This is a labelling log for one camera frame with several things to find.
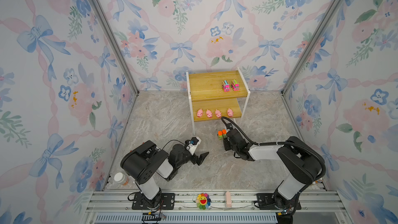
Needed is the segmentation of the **pink pig toy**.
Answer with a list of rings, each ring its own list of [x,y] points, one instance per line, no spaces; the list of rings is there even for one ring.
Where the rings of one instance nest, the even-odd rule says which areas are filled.
[[[203,110],[202,109],[199,109],[198,111],[197,111],[197,117],[198,118],[201,118],[203,116]]]
[[[222,113],[220,110],[215,110],[215,115],[217,118],[221,118],[222,117]]]
[[[234,116],[233,110],[230,109],[230,108],[228,108],[228,110],[227,110],[227,115],[228,115],[228,117],[232,118],[232,117]]]
[[[212,118],[213,117],[212,111],[206,110],[206,116],[207,116],[207,118]]]

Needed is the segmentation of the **pink truck green top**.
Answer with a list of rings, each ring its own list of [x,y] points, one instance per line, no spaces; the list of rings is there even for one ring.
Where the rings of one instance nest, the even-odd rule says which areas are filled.
[[[240,90],[239,83],[238,83],[238,81],[236,79],[233,79],[231,81],[231,87],[232,87],[232,89],[234,91],[239,91]]]

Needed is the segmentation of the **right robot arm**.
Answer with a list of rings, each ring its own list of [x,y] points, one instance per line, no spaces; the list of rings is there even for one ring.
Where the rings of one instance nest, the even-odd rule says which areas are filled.
[[[223,143],[224,149],[233,151],[237,159],[281,161],[289,171],[271,196],[257,196],[255,206],[259,209],[297,209],[300,194],[326,173],[323,157],[296,136],[282,142],[255,144],[239,129],[228,129]]]

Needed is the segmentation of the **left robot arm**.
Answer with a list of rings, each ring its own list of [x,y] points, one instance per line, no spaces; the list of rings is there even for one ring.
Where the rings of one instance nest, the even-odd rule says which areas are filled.
[[[177,144],[169,152],[160,149],[154,142],[147,141],[126,154],[120,166],[135,180],[144,200],[157,201],[161,197],[161,188],[156,184],[154,174],[170,181],[186,163],[200,166],[209,155],[209,152],[200,155],[195,153],[201,141],[195,136],[185,142],[176,141]]]

